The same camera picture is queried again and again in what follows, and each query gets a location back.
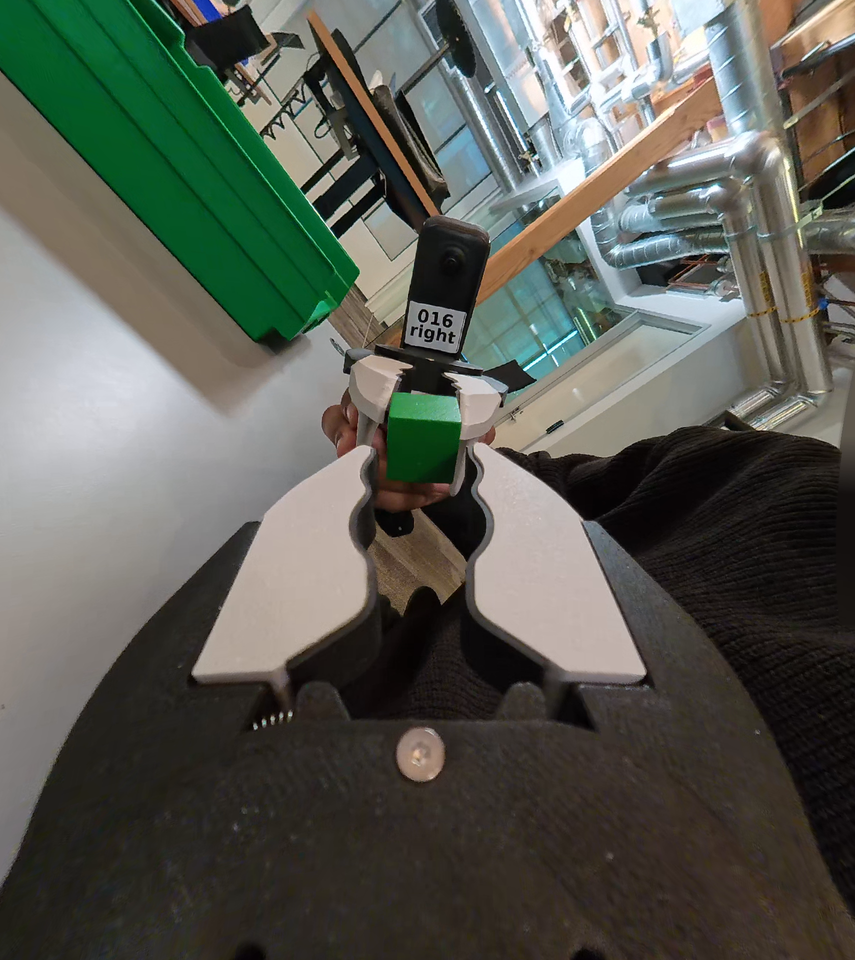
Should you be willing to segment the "black round disc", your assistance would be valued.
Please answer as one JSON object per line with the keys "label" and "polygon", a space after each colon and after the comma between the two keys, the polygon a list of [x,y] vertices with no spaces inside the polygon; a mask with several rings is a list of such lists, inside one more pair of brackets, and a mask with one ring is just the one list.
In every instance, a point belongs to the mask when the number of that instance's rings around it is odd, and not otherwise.
{"label": "black round disc", "polygon": [[443,40],[442,52],[465,78],[477,74],[477,55],[470,31],[454,1],[436,1],[435,16]]}

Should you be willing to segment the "black plastic object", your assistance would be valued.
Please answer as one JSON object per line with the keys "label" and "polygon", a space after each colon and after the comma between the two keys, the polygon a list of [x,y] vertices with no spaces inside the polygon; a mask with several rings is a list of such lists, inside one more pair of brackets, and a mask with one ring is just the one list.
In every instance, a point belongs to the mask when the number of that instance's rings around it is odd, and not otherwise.
{"label": "black plastic object", "polygon": [[194,28],[185,46],[199,63],[216,72],[242,64],[256,55],[274,51],[278,44],[256,22],[250,6],[238,6],[226,16]]}

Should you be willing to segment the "wooden table with black legs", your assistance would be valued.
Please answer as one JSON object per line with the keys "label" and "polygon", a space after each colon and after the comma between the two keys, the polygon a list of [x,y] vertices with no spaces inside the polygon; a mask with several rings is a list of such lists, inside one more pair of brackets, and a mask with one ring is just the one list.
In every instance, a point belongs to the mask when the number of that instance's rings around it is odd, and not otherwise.
{"label": "wooden table with black legs", "polygon": [[306,20],[318,59],[303,80],[336,134],[343,156],[357,154],[347,172],[314,201],[315,210],[329,220],[370,182],[372,188],[356,207],[331,227],[335,236],[345,234],[381,200],[419,234],[424,223],[440,213],[440,196],[429,189],[427,176],[433,154],[423,138],[414,135],[390,87],[382,84],[376,88],[378,94],[372,92],[340,31],[329,30],[315,11]]}

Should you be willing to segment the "wooden beam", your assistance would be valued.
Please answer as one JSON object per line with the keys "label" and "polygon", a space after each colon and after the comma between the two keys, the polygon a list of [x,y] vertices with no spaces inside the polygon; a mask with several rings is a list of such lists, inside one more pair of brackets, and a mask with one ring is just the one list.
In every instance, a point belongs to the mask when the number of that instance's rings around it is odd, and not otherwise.
{"label": "wooden beam", "polygon": [[483,303],[516,278],[721,112],[717,87],[711,79],[698,85],[684,100],[674,103],[627,146],[489,258],[477,302]]}

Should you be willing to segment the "silver ventilation ducts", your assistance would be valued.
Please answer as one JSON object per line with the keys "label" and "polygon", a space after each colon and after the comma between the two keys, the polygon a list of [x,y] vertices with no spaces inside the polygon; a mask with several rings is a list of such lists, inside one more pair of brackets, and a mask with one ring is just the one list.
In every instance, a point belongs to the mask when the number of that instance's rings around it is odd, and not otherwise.
{"label": "silver ventilation ducts", "polygon": [[721,224],[767,379],[721,416],[775,430],[814,413],[833,390],[810,252],[855,256],[855,208],[802,212],[765,42],[752,2],[674,2],[683,36],[704,29],[721,113],[589,216],[600,257],[615,270],[709,250],[713,231],[662,231],[709,213]]}

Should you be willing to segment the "person's right hand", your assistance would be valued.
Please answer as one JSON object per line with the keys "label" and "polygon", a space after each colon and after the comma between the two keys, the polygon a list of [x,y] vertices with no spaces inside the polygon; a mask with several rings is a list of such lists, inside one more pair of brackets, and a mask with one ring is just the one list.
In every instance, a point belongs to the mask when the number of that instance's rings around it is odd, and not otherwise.
{"label": "person's right hand", "polygon": [[[322,416],[322,430],[334,445],[337,458],[350,453],[358,444],[360,412],[345,391],[338,402]],[[414,484],[387,478],[387,443],[385,427],[378,427],[373,436],[373,449],[378,456],[378,480],[374,506],[391,513],[424,509],[450,496],[446,484]]]}

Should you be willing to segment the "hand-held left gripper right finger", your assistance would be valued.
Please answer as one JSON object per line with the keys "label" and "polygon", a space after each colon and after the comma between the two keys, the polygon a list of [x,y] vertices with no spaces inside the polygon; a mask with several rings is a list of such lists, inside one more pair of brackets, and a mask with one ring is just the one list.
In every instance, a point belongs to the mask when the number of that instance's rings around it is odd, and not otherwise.
{"label": "hand-held left gripper right finger", "polygon": [[467,567],[473,619],[554,681],[642,681],[646,666],[579,513],[491,446],[469,454],[486,525]]}

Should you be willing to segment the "green plastic bin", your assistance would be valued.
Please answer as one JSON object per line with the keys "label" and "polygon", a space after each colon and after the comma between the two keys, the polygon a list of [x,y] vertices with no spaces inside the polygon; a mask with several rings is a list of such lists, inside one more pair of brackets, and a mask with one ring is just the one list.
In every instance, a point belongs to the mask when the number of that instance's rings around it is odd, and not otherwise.
{"label": "green plastic bin", "polygon": [[0,70],[253,340],[360,269],[155,2],[0,1]]}

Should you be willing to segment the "grey desk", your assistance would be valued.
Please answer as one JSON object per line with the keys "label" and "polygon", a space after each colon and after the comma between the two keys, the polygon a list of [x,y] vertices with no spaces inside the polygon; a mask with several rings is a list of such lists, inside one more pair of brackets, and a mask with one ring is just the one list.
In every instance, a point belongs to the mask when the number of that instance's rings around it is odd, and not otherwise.
{"label": "grey desk", "polygon": [[0,885],[126,644],[333,459],[335,343],[247,339],[0,72]]}

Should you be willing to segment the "green wooden block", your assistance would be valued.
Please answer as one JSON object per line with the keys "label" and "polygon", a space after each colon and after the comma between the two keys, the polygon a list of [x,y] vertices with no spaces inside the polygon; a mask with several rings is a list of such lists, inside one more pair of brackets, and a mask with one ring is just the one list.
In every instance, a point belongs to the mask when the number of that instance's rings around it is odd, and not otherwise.
{"label": "green wooden block", "polygon": [[460,433],[454,395],[395,392],[388,408],[386,478],[407,484],[451,484]]}

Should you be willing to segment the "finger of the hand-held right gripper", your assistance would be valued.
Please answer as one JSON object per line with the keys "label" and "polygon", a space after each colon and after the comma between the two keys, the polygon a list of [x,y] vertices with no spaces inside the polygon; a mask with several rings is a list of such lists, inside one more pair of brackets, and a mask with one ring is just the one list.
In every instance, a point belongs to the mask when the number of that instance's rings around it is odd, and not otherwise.
{"label": "finger of the hand-held right gripper", "polygon": [[410,362],[394,357],[349,357],[349,405],[356,412],[353,425],[360,447],[376,447],[392,397]]}
{"label": "finger of the hand-held right gripper", "polygon": [[454,497],[464,481],[467,450],[493,426],[504,404],[506,385],[487,375],[449,375],[448,380],[454,385],[461,418],[454,474],[448,489]]}

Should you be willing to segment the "person's right forearm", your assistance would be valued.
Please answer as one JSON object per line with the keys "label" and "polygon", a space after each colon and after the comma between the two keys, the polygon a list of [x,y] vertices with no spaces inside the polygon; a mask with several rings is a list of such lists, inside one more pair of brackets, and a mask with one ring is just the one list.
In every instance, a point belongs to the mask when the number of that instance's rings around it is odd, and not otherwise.
{"label": "person's right forearm", "polygon": [[[577,485],[575,474],[582,468],[599,469],[606,465],[607,458],[580,453],[554,457],[545,451],[521,453],[507,447],[496,447],[495,451],[549,486],[576,510],[579,519],[587,518],[585,508],[578,506],[578,495],[574,493]],[[486,533],[486,519],[482,507],[474,498],[473,488],[477,482],[478,469],[471,455],[465,455],[463,467],[457,493],[450,495],[450,490],[446,488],[444,499],[422,508],[421,511],[438,527],[458,553],[468,560],[482,544]]]}

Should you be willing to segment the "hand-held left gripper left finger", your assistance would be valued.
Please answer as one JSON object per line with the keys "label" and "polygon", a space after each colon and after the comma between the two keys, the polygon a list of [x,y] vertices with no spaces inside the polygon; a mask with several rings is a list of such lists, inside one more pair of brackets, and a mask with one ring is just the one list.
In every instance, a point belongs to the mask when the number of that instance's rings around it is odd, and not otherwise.
{"label": "hand-held left gripper left finger", "polygon": [[266,683],[277,701],[309,681],[341,689],[382,648],[378,456],[360,445],[266,511],[192,669],[200,685]]}

